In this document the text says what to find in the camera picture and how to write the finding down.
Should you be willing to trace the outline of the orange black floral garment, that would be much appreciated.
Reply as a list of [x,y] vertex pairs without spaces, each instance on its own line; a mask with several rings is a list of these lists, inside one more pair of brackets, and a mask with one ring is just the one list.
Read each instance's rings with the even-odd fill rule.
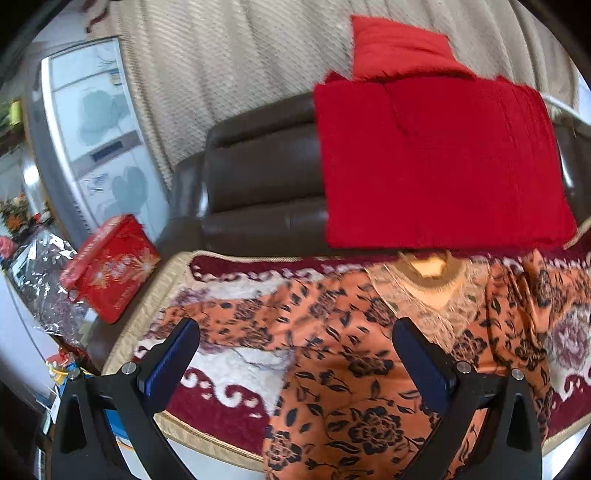
[[408,317],[432,342],[480,373],[520,369],[538,425],[549,429],[554,390],[547,336],[590,301],[590,277],[538,252],[517,267],[447,256],[437,274],[410,256],[290,278],[238,298],[191,293],[152,327],[183,318],[208,345],[293,357],[271,403],[259,454],[270,479],[397,479],[438,422],[392,343]]

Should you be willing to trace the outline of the blue yellow toy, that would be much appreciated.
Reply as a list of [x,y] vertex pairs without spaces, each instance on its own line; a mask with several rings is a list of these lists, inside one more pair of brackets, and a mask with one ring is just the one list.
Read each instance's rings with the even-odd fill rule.
[[48,368],[50,377],[58,386],[61,386],[65,382],[71,370],[78,368],[81,372],[86,372],[78,364],[76,356],[72,352],[67,352],[63,349],[59,349],[56,354],[48,357],[45,360],[45,365]]

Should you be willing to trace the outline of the red gift box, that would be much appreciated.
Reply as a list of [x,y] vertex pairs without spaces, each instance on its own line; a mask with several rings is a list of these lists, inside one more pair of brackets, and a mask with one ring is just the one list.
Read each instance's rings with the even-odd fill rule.
[[131,214],[104,222],[62,270],[60,285],[107,324],[116,323],[160,256]]

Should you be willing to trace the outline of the clear plastic bag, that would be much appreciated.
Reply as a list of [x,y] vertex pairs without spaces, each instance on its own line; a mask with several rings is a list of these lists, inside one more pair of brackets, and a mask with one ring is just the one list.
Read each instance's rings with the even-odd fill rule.
[[20,300],[34,318],[34,327],[84,349],[95,311],[60,283],[76,250],[50,229],[39,227],[2,262]]

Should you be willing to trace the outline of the dark brown leather sofa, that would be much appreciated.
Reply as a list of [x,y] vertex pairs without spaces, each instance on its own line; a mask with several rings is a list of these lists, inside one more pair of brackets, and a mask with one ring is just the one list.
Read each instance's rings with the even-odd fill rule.
[[[541,248],[570,250],[582,242],[590,223],[590,132],[570,115],[560,121],[549,118],[577,231],[559,247]],[[157,242],[165,254],[194,249],[243,256],[441,250],[329,245],[315,103],[308,94],[215,125],[204,151],[177,165],[171,200],[171,217]]]

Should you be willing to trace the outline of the red knit blanket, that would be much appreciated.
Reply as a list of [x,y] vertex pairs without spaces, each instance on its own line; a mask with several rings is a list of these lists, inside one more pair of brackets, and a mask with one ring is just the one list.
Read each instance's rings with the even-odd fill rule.
[[541,95],[504,79],[348,80],[314,91],[342,249],[559,247],[577,223]]

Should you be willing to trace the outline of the beige dotted curtain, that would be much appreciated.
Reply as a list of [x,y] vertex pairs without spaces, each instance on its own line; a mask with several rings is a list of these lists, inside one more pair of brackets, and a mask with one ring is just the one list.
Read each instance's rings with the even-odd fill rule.
[[349,74],[352,15],[445,34],[456,58],[576,107],[580,75],[516,1],[87,1],[87,36],[119,39],[127,83],[164,182],[215,123]]

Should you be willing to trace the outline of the red pillow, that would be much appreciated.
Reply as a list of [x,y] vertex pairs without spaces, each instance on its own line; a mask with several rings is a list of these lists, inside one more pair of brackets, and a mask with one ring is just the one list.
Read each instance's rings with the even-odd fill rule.
[[353,80],[419,76],[474,78],[447,36],[381,17],[353,15]]

